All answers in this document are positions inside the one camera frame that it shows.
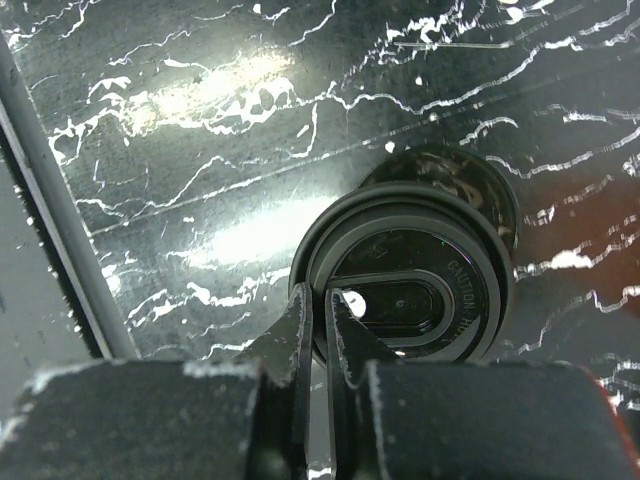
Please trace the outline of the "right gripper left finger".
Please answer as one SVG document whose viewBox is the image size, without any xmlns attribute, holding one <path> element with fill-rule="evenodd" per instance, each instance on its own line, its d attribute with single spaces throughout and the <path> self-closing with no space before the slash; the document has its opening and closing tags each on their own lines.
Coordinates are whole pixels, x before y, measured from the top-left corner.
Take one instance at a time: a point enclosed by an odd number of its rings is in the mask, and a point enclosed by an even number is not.
<svg viewBox="0 0 640 480">
<path fill-rule="evenodd" d="M 248 479 L 304 479 L 309 442 L 313 294 L 294 286 L 280 318 L 239 360 L 257 360 Z"/>
</svg>

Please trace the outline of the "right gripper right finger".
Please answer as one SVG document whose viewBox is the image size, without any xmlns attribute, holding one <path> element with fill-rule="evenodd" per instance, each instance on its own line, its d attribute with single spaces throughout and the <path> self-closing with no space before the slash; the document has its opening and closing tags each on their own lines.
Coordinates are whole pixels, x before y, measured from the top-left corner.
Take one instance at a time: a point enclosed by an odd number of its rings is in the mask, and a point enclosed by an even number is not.
<svg viewBox="0 0 640 480">
<path fill-rule="evenodd" d="M 350 310 L 343 293 L 325 297 L 331 453 L 337 479 L 403 479 L 404 364 Z"/>
</svg>

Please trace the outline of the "black lid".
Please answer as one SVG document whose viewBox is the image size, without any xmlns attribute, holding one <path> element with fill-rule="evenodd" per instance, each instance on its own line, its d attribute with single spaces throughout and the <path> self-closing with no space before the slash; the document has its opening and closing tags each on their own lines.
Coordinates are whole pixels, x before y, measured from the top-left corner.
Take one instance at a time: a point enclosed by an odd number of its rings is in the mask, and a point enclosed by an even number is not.
<svg viewBox="0 0 640 480">
<path fill-rule="evenodd" d="M 413 361 L 475 361 L 499 337 L 513 302 L 510 249 L 463 200 L 391 182 L 359 188 L 310 226 L 289 284 L 312 291 L 313 351 L 328 351 L 326 294 L 359 295 L 365 329 Z"/>
</svg>

